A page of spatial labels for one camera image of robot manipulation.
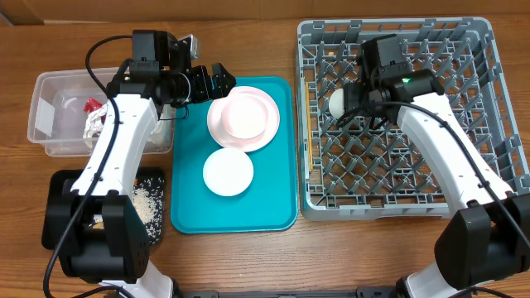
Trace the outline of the white paper cup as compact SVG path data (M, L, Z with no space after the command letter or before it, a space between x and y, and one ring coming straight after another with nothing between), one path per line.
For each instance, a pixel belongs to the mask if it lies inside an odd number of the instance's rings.
M336 89L332 95L329 97L328 108L330 115L335 119L339 119L345 113L345 100L344 100L344 90Z

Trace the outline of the foil paper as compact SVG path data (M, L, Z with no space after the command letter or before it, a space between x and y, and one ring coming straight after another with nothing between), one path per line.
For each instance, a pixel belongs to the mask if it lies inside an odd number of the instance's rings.
M93 148L93 142L91 141L91 138L96 134L100 134L104 128L104 117L107 114L107 107L107 105L103 105L101 108L90 112L87 116L84 126L83 139L85 144L90 149Z

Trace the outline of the white bowl with food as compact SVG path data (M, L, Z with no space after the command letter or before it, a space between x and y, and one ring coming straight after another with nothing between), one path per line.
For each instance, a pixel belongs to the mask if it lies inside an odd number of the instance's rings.
M253 163L249 156L235 148L222 148L205 161L203 179L214 194L230 197L243 193L253 180Z

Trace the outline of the red snack wrapper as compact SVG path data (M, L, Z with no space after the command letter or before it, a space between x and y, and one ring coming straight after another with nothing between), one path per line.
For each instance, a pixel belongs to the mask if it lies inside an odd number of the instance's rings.
M89 97L84 106L84 111L87 114L99 111L104 105L100 103L97 99Z

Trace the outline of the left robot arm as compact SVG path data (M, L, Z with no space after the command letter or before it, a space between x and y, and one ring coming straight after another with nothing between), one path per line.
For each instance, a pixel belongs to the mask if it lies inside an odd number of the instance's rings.
M132 202L133 184L147 139L166 105L225 98L236 79L220 64L165 69L157 62L125 60L105 87L103 131L86 167L70 185L51 193L45 228L53 253L43 277L51 296L51 273L59 263L66 276L121 297L174 297L175 280L150 260L150 241Z

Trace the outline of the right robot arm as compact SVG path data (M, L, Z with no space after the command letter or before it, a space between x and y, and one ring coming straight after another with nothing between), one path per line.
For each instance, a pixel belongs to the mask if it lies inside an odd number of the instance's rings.
M358 115L399 126L436 177L451 220L434 262L401 278L396 297L459 297L529 269L529 196L518 195L480 155L430 70L345 84L330 110L343 127Z

